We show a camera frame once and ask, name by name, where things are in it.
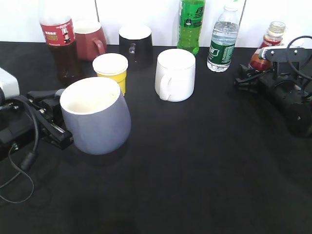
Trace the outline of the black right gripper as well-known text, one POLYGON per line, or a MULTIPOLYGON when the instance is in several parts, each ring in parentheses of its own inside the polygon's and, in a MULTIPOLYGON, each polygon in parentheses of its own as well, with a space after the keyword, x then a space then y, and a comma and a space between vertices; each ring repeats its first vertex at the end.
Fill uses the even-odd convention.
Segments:
POLYGON ((260 86, 269 101, 282 113, 289 132, 296 137, 312 136, 312 98, 291 76, 279 76, 270 66, 258 71, 242 64, 234 86, 241 91, 259 93, 260 86))

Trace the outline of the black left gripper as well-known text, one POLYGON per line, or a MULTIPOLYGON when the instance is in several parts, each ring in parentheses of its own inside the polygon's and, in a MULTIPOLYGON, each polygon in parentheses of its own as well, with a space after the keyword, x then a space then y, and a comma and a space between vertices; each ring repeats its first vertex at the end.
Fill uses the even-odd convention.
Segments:
POLYGON ((20 95, 6 100, 5 104, 0 106, 1 160, 8 158, 14 143, 20 149, 33 141, 34 145, 25 160, 34 161, 38 155, 40 131, 43 135, 42 140, 61 150, 73 143, 72 133, 61 127, 63 119, 59 115, 59 99, 63 91, 30 91, 26 96, 20 95))

